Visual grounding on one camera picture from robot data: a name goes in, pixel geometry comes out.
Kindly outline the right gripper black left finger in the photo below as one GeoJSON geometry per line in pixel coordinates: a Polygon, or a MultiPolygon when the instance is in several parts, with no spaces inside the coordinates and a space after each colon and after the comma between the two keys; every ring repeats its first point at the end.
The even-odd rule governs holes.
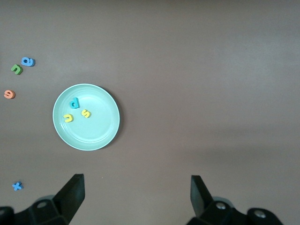
{"type": "Polygon", "coordinates": [[[2,225],[68,225],[85,199],[84,175],[75,174],[51,199],[36,201],[18,213],[1,206],[2,225]]]}

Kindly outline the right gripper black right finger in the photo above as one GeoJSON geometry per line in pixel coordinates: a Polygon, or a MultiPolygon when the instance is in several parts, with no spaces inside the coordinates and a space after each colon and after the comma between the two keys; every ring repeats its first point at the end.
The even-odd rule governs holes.
{"type": "Polygon", "coordinates": [[[195,217],[189,225],[281,225],[279,218],[269,210],[250,208],[243,214],[224,200],[215,200],[201,176],[191,176],[190,200],[195,217]]]}

